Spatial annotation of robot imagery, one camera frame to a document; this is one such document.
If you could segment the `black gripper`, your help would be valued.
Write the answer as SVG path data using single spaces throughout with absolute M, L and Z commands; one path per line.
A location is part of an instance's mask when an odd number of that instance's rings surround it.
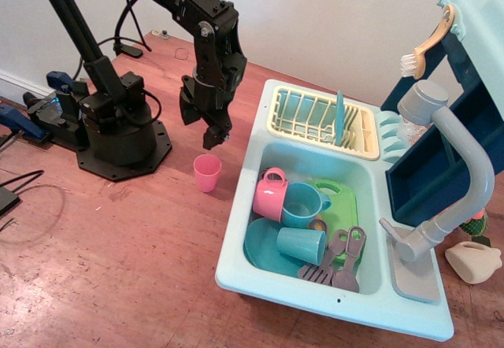
M 191 76 L 183 77 L 180 91 L 180 115 L 185 125 L 203 117 L 208 128 L 203 148 L 211 150 L 228 140 L 232 122 L 223 112 L 234 98 L 243 79 L 246 58 L 238 37 L 238 24 L 229 31 L 209 21 L 200 21 L 195 29 L 196 66 Z

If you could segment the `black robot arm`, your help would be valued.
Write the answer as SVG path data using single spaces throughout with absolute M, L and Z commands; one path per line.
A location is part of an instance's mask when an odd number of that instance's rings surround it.
M 225 0 L 153 0 L 194 39 L 196 66 L 182 78 L 180 113 L 185 124 L 204 120 L 203 146 L 213 149 L 232 129 L 228 107 L 243 80 L 247 59 L 239 44 L 239 13 Z

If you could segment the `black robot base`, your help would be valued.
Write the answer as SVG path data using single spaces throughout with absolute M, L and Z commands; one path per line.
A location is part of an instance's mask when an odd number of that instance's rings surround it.
M 96 91 L 79 101 L 88 147 L 76 153 L 81 169 L 113 182 L 155 172 L 172 143 L 165 126 L 152 116 L 141 76 L 125 73 L 123 103 Z

